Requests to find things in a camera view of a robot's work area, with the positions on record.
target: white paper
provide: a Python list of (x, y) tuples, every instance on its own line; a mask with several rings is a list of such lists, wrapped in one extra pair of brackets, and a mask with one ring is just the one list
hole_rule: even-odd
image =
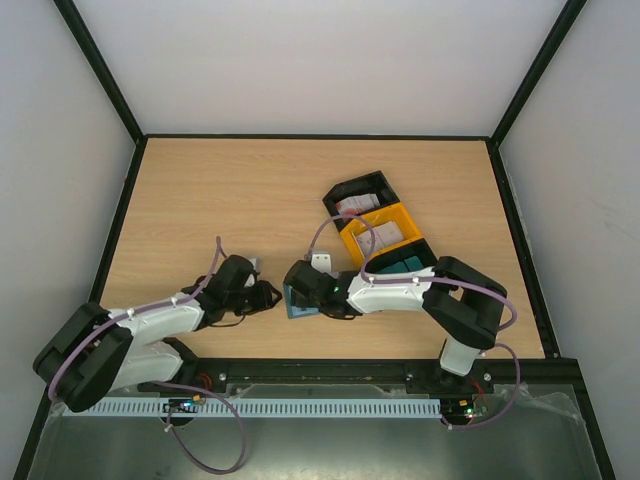
[[(396, 243), (400, 243), (404, 240), (404, 236), (398, 228), (396, 222), (387, 222), (382, 225), (373, 228), (373, 233), (376, 237), (376, 245), (373, 253), (379, 252), (383, 248), (390, 247)], [(360, 247), (362, 255), (367, 255), (371, 250), (371, 233), (369, 230), (356, 235), (356, 242)]]
[(371, 210), (380, 206), (380, 201), (375, 193), (355, 195), (347, 197), (336, 203), (336, 208), (341, 214), (357, 215), (360, 212)]

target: cable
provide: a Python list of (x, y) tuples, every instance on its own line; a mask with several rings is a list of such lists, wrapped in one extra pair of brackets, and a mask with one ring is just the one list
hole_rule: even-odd
[[(373, 284), (373, 285), (394, 285), (394, 284), (406, 284), (407, 283), (407, 281), (405, 279), (398, 279), (398, 278), (387, 279), (387, 280), (377, 279), (373, 274), (365, 272), (365, 268), (367, 267), (367, 264), (369, 263), (369, 260), (371, 259), (371, 256), (373, 255), (373, 253), (375, 251), (376, 235), (375, 235), (375, 233), (373, 231), (373, 225), (371, 225), (371, 223), (369, 223), (367, 220), (362, 218), (360, 215), (352, 215), (350, 213), (343, 213), (343, 214), (339, 214), (339, 215), (334, 215), (333, 217), (330, 217), (327, 220), (325, 220), (322, 223), (322, 225), (320, 225), (320, 227), (316, 231), (315, 235), (313, 236), (313, 239), (311, 240), (311, 244), (309, 245), (309, 250), (307, 251), (307, 255), (306, 255), (307, 259), (311, 258), (313, 247), (315, 246), (316, 242), (318, 241), (318, 237), (320, 237), (320, 233), (322, 233), (322, 230), (324, 230), (324, 228), (329, 223), (331, 223), (333, 220), (338, 220), (340, 218), (343, 218), (343, 219), (344, 218), (351, 218), (351, 219), (358, 220), (365, 227), (367, 227), (367, 230), (371, 234), (371, 248), (369, 248), (369, 251), (367, 252), (367, 254), (364, 257), (364, 262), (362, 263), (362, 266), (360, 267), (360, 277), (365, 282)], [(507, 320), (505, 323), (503, 323), (502, 325), (500, 325), (498, 327), (498, 331), (502, 331), (502, 330), (504, 330), (506, 328), (509, 328), (518, 319), (518, 311), (516, 310), (516, 306), (510, 300), (507, 300), (506, 297), (503, 297), (499, 293), (494, 292), (493, 290), (489, 290), (488, 288), (481, 287), (479, 285), (474, 285), (473, 283), (462, 282), (460, 280), (453, 280), (453, 279), (450, 279), (450, 278), (442, 278), (442, 277), (435, 277), (435, 276), (433, 276), (433, 277), (414, 277), (414, 281), (416, 281), (416, 280), (418, 282), (442, 283), (442, 284), (445, 284), (445, 285), (461, 287), (461, 288), (464, 288), (464, 289), (467, 289), (467, 290), (473, 290), (475, 292), (482, 293), (482, 294), (487, 295), (487, 296), (489, 296), (491, 298), (494, 298), (495, 300), (498, 300), (500, 303), (502, 303), (505, 307), (507, 307), (511, 311), (511, 318), (509, 320)]]
[(509, 409), (513, 406), (514, 402), (516, 401), (516, 398), (518, 397), (518, 393), (520, 392), (520, 362), (518, 361), (518, 356), (516, 355), (516, 352), (511, 347), (509, 347), (508, 345), (505, 345), (504, 343), (496, 343), (496, 347), (504, 348), (505, 350), (507, 350), (513, 357), (513, 361), (516, 365), (516, 383), (513, 387), (513, 395), (511, 395), (511, 398), (509, 399), (509, 401), (507, 402), (507, 404), (502, 410), (500, 410), (493, 417), (491, 417), (488, 420), (485, 420), (484, 422), (474, 423), (473, 425), (451, 425), (447, 421), (447, 419), (444, 418), (443, 416), (441, 418), (442, 423), (444, 423), (449, 430), (471, 430), (472, 428), (486, 427), (487, 425), (495, 422), (500, 417), (502, 417), (505, 413), (507, 413)]
[(214, 327), (214, 328), (236, 327), (236, 326), (240, 325), (242, 322), (244, 322), (245, 318), (247, 318), (247, 316), (243, 315), (242, 318), (239, 321), (237, 321), (236, 323), (227, 323), (227, 324), (224, 324), (224, 325), (211, 325), (211, 326)]
[(175, 412), (176, 410), (175, 407), (169, 410), (169, 413), (167, 413), (166, 431), (171, 432), (171, 434), (177, 440), (178, 444), (180, 445), (180, 448), (182, 449), (184, 454), (187, 456), (189, 461), (193, 463), (196, 467), (200, 468), (201, 470), (204, 470), (205, 472), (211, 473), (213, 475), (226, 475), (228, 473), (233, 473), (240, 470), (240, 467), (242, 467), (242, 462), (244, 461), (244, 457), (247, 453), (248, 440), (247, 440), (247, 428), (245, 427), (244, 422), (242, 421), (242, 418), (240, 418), (240, 414), (238, 413), (238, 410), (236, 410), (236, 408), (233, 405), (231, 405), (231, 403), (223, 396), (218, 395), (217, 393), (213, 393), (208, 390), (205, 390), (204, 388), (191, 387), (188, 385), (179, 385), (177, 383), (168, 383), (168, 382), (153, 382), (153, 383), (161, 387), (175, 388), (177, 390), (185, 390), (188, 392), (200, 393), (202, 395), (206, 395), (207, 397), (215, 398), (219, 402), (223, 403), (229, 409), (229, 411), (233, 414), (233, 416), (236, 418), (238, 422), (238, 426), (240, 427), (240, 433), (242, 434), (242, 449), (240, 450), (240, 455), (238, 456), (238, 460), (236, 460), (236, 463), (234, 463), (233, 466), (230, 468), (221, 470), (218, 468), (210, 467), (202, 463), (191, 453), (191, 451), (187, 448), (187, 446), (184, 444), (184, 442), (178, 435), (178, 432), (176, 432), (176, 429), (173, 428), (173, 425), (171, 424), (171, 415)]
[(93, 330), (89, 335), (87, 335), (85, 337), (85, 339), (82, 340), (78, 344), (78, 346), (69, 354), (69, 356), (65, 359), (65, 361), (62, 362), (62, 365), (60, 365), (60, 368), (58, 369), (56, 374), (53, 376), (53, 379), (51, 380), (51, 383), (49, 384), (49, 389), (47, 391), (47, 395), (49, 396), (49, 400), (51, 400), (53, 402), (56, 399), (56, 391), (58, 389), (58, 384), (60, 383), (60, 379), (66, 373), (66, 371), (71, 366), (73, 361), (76, 358), (78, 358), (78, 356), (83, 352), (83, 350), (87, 346), (89, 346), (89, 344), (91, 344), (91, 342), (93, 342), (95, 339), (97, 339), (100, 336), (100, 334), (102, 334), (102, 332), (104, 332), (107, 329), (111, 328), (116, 323), (118, 323), (118, 322), (120, 322), (122, 320), (125, 320), (125, 319), (127, 319), (129, 317), (132, 317), (135, 314), (141, 314), (141, 313), (145, 313), (145, 312), (150, 312), (150, 311), (156, 310), (158, 308), (170, 307), (172, 305), (174, 305), (174, 306), (182, 305), (182, 304), (188, 303), (191, 300), (193, 300), (194, 298), (196, 298), (202, 292), (202, 290), (204, 290), (204, 288), (208, 285), (209, 280), (211, 280), (211, 277), (213, 276), (213, 272), (216, 269), (216, 265), (218, 263), (218, 258), (220, 257), (221, 250), (222, 250), (222, 240), (220, 239), (220, 237), (216, 237), (216, 252), (215, 252), (215, 254), (213, 256), (213, 261), (211, 262), (211, 267), (209, 268), (209, 271), (207, 272), (207, 275), (202, 279), (202, 281), (200, 282), (198, 287), (193, 291), (193, 293), (191, 293), (190, 295), (188, 295), (186, 297), (182, 297), (182, 298), (176, 299), (175, 305), (174, 305), (174, 302), (170, 299), (170, 300), (164, 300), (164, 301), (161, 301), (161, 302), (151, 303), (149, 305), (143, 305), (141, 307), (138, 307), (135, 310), (134, 309), (129, 309), (126, 312), (121, 313), (120, 315), (117, 315), (117, 316), (107, 320), (105, 323), (103, 323), (98, 328)]

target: white wall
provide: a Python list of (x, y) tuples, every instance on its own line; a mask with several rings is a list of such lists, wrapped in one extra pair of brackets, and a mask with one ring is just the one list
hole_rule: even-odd
[(0, 7), (0, 478), (44, 383), (31, 363), (86, 301), (133, 143), (53, 2)]
[(564, 0), (76, 0), (146, 132), (490, 135)]
[(588, 2), (502, 151), (562, 353), (637, 478), (640, 3)]

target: white cable tray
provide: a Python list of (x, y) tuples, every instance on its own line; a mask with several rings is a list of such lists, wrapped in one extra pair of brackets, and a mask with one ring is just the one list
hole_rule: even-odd
[[(440, 401), (429, 399), (262, 399), (229, 400), (244, 418), (440, 418)], [(64, 416), (157, 417), (168, 409), (168, 398), (107, 397), (84, 412), (66, 409)], [(213, 398), (202, 406), (188, 407), (189, 413), (175, 417), (232, 417), (226, 406)]]

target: blue object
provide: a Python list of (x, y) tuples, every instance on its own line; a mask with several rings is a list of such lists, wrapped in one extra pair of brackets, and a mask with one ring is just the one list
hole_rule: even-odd
[(311, 315), (318, 315), (320, 310), (315, 307), (295, 307), (291, 305), (291, 287), (289, 285), (283, 285), (284, 290), (284, 303), (287, 306), (287, 317), (301, 318), (310, 317)]
[(417, 272), (418, 270), (422, 270), (424, 266), (418, 257), (415, 255), (413, 257), (409, 257), (406, 260), (398, 263), (394, 263), (393, 265), (389, 265), (387, 268), (383, 268), (377, 273), (406, 273), (406, 272)]

